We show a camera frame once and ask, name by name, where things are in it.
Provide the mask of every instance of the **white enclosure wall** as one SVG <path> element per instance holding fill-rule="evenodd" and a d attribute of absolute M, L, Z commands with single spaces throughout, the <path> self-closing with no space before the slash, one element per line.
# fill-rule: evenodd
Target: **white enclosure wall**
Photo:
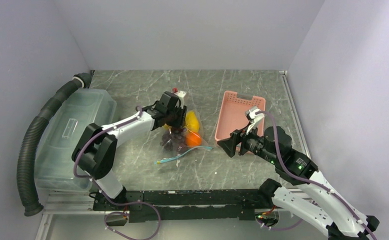
<path fill-rule="evenodd" d="M 55 1 L 97 70 L 287 70 L 324 2 Z"/>
<path fill-rule="evenodd" d="M 0 0 L 0 240 L 35 238 L 42 215 L 24 216 L 17 190 L 21 141 L 49 97 L 87 70 L 53 1 Z"/>
<path fill-rule="evenodd" d="M 312 159 L 389 240 L 389 0 L 326 0 L 288 72 Z"/>

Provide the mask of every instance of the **pink basket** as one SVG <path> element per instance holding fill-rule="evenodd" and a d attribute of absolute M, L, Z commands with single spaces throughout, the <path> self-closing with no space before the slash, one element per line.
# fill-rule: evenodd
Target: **pink basket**
<path fill-rule="evenodd" d="M 245 112 L 253 106 L 265 111 L 265 98 L 238 94 L 235 91 L 225 91 L 219 111 L 215 140 L 229 138 L 234 130 L 246 127 L 249 121 Z M 263 134 L 264 120 L 258 125 L 258 135 L 262 136 Z"/>

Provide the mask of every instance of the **flexible hose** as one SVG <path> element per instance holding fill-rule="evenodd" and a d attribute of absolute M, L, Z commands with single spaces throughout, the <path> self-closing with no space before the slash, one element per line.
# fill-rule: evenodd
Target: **flexible hose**
<path fill-rule="evenodd" d="M 41 108 L 40 113 L 34 117 L 22 141 L 16 168 L 16 182 L 22 205 L 25 207 L 24 215 L 29 217 L 43 210 L 39 202 L 36 183 L 34 181 L 34 165 L 36 152 L 40 139 L 50 119 L 56 114 L 62 104 L 79 88 L 88 88 L 92 82 L 92 73 L 80 73 L 65 83 L 56 94 Z"/>

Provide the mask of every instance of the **marble surface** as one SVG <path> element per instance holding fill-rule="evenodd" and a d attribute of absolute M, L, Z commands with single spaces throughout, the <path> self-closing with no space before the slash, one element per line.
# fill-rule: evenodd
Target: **marble surface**
<path fill-rule="evenodd" d="M 203 138 L 211 151 L 197 149 L 180 158 L 156 165 L 162 159 L 159 145 L 162 130 L 141 134 L 116 150 L 113 171 L 127 190 L 256 189 L 267 178 L 285 186 L 274 166 L 245 154 L 229 158 L 215 143 L 218 116 L 226 90 L 266 99 L 266 110 L 302 150 L 290 102 L 279 72 L 274 70 L 103 70 L 94 73 L 91 88 L 106 89 L 117 102 L 119 120 L 135 113 L 135 106 L 151 105 L 164 91 L 186 91 L 186 105 L 196 110 Z M 265 119 L 265 128 L 270 122 Z"/>

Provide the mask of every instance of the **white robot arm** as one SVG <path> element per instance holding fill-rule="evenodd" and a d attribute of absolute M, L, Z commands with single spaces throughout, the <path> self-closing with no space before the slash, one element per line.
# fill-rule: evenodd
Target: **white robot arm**
<path fill-rule="evenodd" d="M 90 139 L 100 132 L 105 132 L 85 148 L 83 155 L 78 159 L 78 166 L 92 176 L 110 199 L 116 203 L 125 203 L 127 190 L 112 171 L 116 148 L 127 140 L 165 124 L 181 128 L 187 111 L 187 107 L 184 106 L 185 96 L 184 91 L 176 89 L 173 92 L 166 91 L 159 101 L 143 107 L 133 116 L 103 126 L 94 123 L 88 125 L 72 154 L 72 160 L 76 162 L 78 154 Z"/>
<path fill-rule="evenodd" d="M 257 135 L 257 125 L 267 114 L 273 127 L 265 130 L 264 136 Z M 236 154 L 236 146 L 241 144 L 239 155 L 246 152 L 263 158 L 275 165 L 275 171 L 286 181 L 303 190 L 318 206 L 296 197 L 280 183 L 267 179 L 258 194 L 269 205 L 284 208 L 299 216 L 320 230 L 328 239 L 368 240 L 379 225 L 375 216 L 365 215 L 353 208 L 334 188 L 317 165 L 305 154 L 292 148 L 292 138 L 276 126 L 274 118 L 267 112 L 253 107 L 245 113 L 249 124 L 237 129 L 230 137 L 218 141 L 229 157 Z"/>

